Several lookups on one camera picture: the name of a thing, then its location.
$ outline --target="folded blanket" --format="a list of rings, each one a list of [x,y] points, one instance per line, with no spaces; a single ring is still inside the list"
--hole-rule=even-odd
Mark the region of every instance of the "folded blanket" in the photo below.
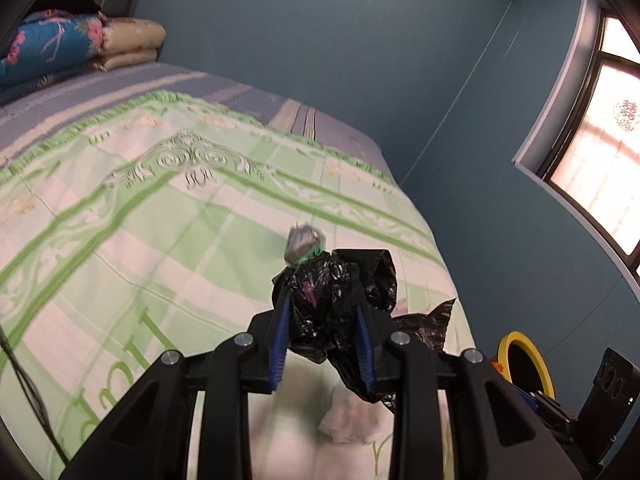
[[[140,48],[158,48],[166,32],[159,23],[138,18],[113,18],[104,25],[100,54],[117,54]]]
[[[21,24],[0,60],[0,85],[17,85],[84,64],[102,44],[97,16],[53,15]]]
[[[84,70],[84,65],[80,64],[67,68],[66,70],[37,77],[17,85],[0,85],[0,106],[5,105],[10,101],[15,101],[16,99],[24,97],[36,90],[40,90],[41,88],[45,88],[54,83],[59,83],[73,76],[80,75]]]
[[[89,68],[97,68],[103,72],[108,72],[119,66],[137,65],[148,61],[155,61],[158,57],[158,51],[154,48],[141,48],[139,50],[131,50],[129,52],[121,52],[119,54],[107,54],[106,56],[97,57],[87,63]]]

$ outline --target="bedsheet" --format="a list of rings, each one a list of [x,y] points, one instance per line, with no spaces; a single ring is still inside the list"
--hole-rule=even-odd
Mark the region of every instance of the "bedsheet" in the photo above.
[[[329,250],[388,248],[400,309],[456,296],[428,225],[379,168],[181,92],[119,96],[62,127],[49,112],[0,170],[0,323],[69,455],[164,349],[207,351],[271,307],[292,225],[311,222]],[[445,350],[469,346],[457,301]],[[318,431],[338,381],[289,353],[276,394],[250,396],[254,478],[386,478],[391,426],[370,444]],[[62,463],[4,356],[0,413],[43,478],[57,478]]]
[[[272,92],[204,72],[151,62],[107,74],[90,73],[0,106],[0,165],[25,145],[79,116],[163,88],[200,97],[260,122],[313,139],[391,172],[377,144],[334,118]]]

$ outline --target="blue gripper pad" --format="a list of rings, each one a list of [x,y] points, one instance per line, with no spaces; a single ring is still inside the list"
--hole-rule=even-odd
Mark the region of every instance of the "blue gripper pad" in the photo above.
[[[376,384],[376,367],[373,359],[373,345],[364,319],[362,307],[356,307],[356,354],[360,365],[360,377],[367,390],[372,392]]]
[[[287,294],[282,302],[280,317],[277,320],[276,333],[269,348],[269,387],[275,391],[282,379],[284,361],[289,346],[289,314],[291,311],[291,294]]]
[[[536,402],[536,399],[531,397],[531,395],[529,395],[524,390],[521,390],[515,384],[512,384],[511,386],[513,386],[516,389],[516,391],[520,394],[522,399],[527,403],[527,406],[529,406],[534,412],[538,410],[538,403]]]

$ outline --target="screw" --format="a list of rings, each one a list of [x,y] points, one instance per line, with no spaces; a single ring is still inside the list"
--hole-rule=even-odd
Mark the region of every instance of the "screw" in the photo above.
[[[481,363],[484,359],[482,352],[476,348],[467,348],[464,353],[465,359],[473,364]]]
[[[393,332],[391,335],[391,341],[396,343],[397,345],[404,346],[408,345],[411,342],[411,337],[407,332]]]
[[[177,350],[167,350],[160,356],[160,360],[165,365],[175,365],[180,360],[180,352]]]
[[[254,342],[254,336],[249,334],[248,332],[241,332],[234,338],[234,343],[238,346],[251,346]]]

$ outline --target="black plastic bag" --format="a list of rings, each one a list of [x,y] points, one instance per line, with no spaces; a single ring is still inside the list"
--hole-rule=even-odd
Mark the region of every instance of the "black plastic bag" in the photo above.
[[[402,314],[393,318],[398,330],[415,334],[420,341],[432,350],[444,351],[444,339],[447,335],[447,327],[451,319],[451,311],[456,298],[444,301],[430,313]],[[382,397],[382,403],[392,412],[396,409],[396,394],[386,394]]]
[[[387,250],[340,249],[285,268],[273,280],[275,304],[286,286],[292,294],[289,349],[315,363],[327,358],[340,378],[364,400],[381,395],[367,392],[360,379],[354,346],[356,307],[389,312],[396,306],[396,268]]]

